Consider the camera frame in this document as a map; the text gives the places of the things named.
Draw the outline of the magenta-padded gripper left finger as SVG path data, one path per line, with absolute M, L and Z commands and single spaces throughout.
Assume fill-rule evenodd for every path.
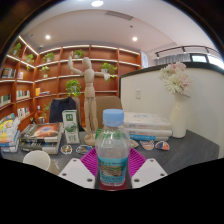
M 98 158 L 95 149 L 91 149 L 80 159 L 72 158 L 59 176 L 76 185 L 93 189 L 98 174 Z

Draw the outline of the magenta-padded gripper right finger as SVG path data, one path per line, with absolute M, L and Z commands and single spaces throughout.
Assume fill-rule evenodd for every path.
M 128 170 L 133 188 L 141 188 L 167 175 L 154 158 L 146 159 L 135 149 L 130 150 Z

